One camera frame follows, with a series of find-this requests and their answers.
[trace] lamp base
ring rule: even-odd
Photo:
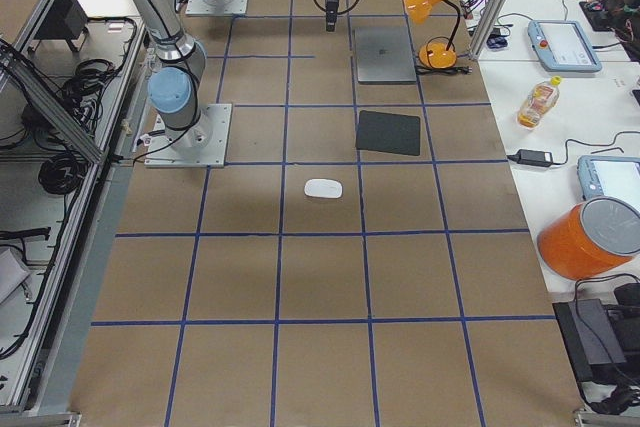
[[[447,44],[442,42],[429,42],[420,47],[418,58],[425,67],[431,69],[448,69],[453,67],[458,60],[454,50],[447,50]]]

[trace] white mounting plate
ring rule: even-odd
[[[245,15],[249,0],[233,0],[224,7],[214,7],[203,0],[189,0],[185,13],[193,17],[225,17],[229,15]]]
[[[147,167],[224,167],[231,125],[231,104],[207,104],[202,108],[202,115],[209,117],[212,124],[211,140],[201,149],[179,151],[168,147],[160,152],[145,157]],[[154,129],[164,129],[164,122],[158,116]],[[161,149],[169,144],[166,136],[151,138],[149,151]]]

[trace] lamp arm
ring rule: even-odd
[[[451,36],[449,37],[449,42],[447,42],[447,50],[449,50],[451,48],[451,45],[453,44],[454,37],[458,33],[458,27],[460,26],[460,18],[462,17],[462,14],[460,12],[460,7],[458,7],[456,4],[454,4],[450,0],[442,0],[442,1],[448,6],[452,7],[458,14],[456,18],[456,25],[453,26],[453,30],[451,31]]]

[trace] gray lid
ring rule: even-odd
[[[582,206],[582,228],[598,247],[616,255],[640,252],[640,213],[613,197],[596,197]]]

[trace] laptop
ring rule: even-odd
[[[354,29],[356,71],[361,84],[415,84],[416,71],[406,27]]]

